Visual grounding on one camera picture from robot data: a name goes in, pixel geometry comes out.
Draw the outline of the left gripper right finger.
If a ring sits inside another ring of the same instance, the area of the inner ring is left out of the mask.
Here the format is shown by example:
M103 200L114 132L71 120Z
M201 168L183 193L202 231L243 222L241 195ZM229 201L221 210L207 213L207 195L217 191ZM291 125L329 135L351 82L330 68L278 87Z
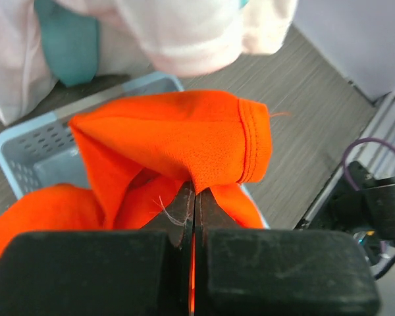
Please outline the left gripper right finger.
M239 227L196 196L196 315L376 315L381 299L360 246L331 230Z

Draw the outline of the orange t shirt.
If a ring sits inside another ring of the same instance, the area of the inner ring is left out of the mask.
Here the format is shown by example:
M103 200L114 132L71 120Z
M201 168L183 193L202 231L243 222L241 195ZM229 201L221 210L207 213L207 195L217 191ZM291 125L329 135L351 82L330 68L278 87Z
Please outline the orange t shirt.
M0 216L0 315L168 314L179 271L167 235L145 226L182 188L264 227L242 189L271 158L264 104L209 90L127 97L69 126L90 186L42 188Z

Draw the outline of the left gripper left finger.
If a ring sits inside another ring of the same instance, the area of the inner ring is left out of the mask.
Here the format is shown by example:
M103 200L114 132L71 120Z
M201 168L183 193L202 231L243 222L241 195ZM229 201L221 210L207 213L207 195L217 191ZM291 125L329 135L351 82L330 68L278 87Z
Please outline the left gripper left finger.
M139 230L42 231L0 257L0 315L188 315L195 192Z

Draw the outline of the white t shirt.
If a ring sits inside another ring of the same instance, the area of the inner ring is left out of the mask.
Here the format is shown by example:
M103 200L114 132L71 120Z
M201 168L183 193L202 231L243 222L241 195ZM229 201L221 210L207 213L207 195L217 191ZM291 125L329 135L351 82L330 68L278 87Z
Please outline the white t shirt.
M101 23L99 74L136 76L149 68L200 76L241 54L272 55L284 42L297 1L90 1Z

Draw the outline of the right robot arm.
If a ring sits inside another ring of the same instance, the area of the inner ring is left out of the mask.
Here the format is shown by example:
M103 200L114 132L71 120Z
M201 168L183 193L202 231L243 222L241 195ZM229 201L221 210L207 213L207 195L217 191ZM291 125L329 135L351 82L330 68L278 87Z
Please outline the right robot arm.
M342 177L312 227L351 235L378 280L395 264L395 176L376 179L356 161L348 170L359 190Z

